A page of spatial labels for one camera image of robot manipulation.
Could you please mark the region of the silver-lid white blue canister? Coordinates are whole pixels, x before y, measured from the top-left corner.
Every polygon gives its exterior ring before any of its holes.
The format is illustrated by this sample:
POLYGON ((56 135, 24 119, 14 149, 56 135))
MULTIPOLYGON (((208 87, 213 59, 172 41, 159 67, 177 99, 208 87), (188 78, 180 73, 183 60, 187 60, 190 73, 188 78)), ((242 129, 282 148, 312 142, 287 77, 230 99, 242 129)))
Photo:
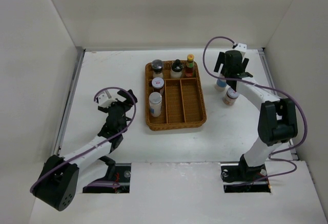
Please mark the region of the silver-lid white blue canister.
POLYGON ((223 92, 226 89, 226 87, 227 87, 226 81, 224 79, 218 78, 216 81, 215 89, 218 92, 223 92))

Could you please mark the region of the red sauce bottle yellow cap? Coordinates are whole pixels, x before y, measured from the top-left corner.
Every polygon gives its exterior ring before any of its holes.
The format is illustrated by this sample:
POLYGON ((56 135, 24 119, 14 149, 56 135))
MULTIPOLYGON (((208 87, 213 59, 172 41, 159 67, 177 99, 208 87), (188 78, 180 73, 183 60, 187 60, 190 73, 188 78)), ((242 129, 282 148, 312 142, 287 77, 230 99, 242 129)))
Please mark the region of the red sauce bottle yellow cap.
POLYGON ((185 77, 194 77, 194 55, 193 54, 189 54, 187 56, 187 61, 185 63, 185 67, 184 67, 184 74, 185 77))

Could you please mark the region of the black-knob salt shaker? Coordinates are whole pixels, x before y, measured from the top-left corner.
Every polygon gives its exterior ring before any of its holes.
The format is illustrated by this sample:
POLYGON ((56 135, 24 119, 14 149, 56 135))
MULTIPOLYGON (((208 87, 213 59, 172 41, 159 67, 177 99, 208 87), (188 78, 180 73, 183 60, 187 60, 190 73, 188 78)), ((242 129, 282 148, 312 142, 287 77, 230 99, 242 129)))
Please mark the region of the black-knob salt shaker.
POLYGON ((176 59, 171 65, 170 77, 173 79, 182 77, 183 64, 179 59, 176 59))

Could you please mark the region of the grey-lid dark spice jar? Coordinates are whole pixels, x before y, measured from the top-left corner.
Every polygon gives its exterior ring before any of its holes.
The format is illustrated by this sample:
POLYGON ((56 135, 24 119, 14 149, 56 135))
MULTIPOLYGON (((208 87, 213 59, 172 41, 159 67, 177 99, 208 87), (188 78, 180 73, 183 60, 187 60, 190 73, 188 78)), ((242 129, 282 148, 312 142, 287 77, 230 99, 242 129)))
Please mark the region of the grey-lid dark spice jar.
POLYGON ((161 77, 156 77, 152 79, 152 87, 154 92, 158 92, 163 95, 165 90, 165 81, 161 77))

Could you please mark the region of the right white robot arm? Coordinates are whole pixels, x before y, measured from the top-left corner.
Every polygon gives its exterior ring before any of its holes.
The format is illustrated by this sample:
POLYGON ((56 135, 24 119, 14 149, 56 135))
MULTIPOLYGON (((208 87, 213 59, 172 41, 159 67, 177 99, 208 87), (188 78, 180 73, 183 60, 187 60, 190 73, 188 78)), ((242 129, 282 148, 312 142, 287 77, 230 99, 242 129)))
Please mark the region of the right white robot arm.
POLYGON ((269 87, 258 84, 245 70, 248 61, 241 52, 229 50, 219 53, 214 68, 233 91, 243 95, 259 110, 258 138, 232 170, 231 181, 252 180, 264 168, 269 155, 298 134, 294 102, 290 98, 280 98, 272 94, 269 87))

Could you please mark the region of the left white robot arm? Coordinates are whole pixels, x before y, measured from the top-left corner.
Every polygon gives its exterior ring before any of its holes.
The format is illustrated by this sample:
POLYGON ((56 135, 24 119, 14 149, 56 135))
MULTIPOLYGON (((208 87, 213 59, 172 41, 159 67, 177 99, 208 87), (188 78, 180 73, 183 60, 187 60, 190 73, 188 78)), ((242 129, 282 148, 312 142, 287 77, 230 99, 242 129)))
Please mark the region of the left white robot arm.
POLYGON ((64 155, 50 156, 44 163, 38 180, 31 186, 30 193, 58 211, 63 211, 72 202, 81 172, 95 161, 105 163, 97 170, 99 179, 84 186, 87 193, 111 189, 118 192, 126 187, 120 182, 120 174, 116 172, 116 162, 108 155, 118 148, 134 118, 127 117, 130 109, 136 109, 137 97, 132 90, 116 88, 123 101, 113 99, 103 88, 94 96, 98 110, 107 115, 106 121, 98 134, 82 148, 64 155))

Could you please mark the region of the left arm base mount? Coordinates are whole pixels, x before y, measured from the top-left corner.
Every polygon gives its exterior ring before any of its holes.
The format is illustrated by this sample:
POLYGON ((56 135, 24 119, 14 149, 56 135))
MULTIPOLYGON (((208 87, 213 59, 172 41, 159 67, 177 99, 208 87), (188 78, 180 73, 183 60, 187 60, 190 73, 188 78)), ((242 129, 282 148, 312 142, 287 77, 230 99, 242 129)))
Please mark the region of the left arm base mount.
POLYGON ((117 164, 113 159, 103 156, 99 159, 107 165, 106 173, 83 187, 83 193, 130 193, 131 164, 117 164))

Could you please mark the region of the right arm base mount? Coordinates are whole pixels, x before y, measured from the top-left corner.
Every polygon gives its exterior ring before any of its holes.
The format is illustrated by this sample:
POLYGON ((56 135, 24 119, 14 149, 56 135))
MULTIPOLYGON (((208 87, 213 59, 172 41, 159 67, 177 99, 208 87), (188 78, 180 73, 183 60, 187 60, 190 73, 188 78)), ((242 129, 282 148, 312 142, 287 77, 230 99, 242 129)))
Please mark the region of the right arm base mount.
POLYGON ((265 165, 244 172, 238 163, 223 163, 221 179, 225 193, 271 193, 265 165))

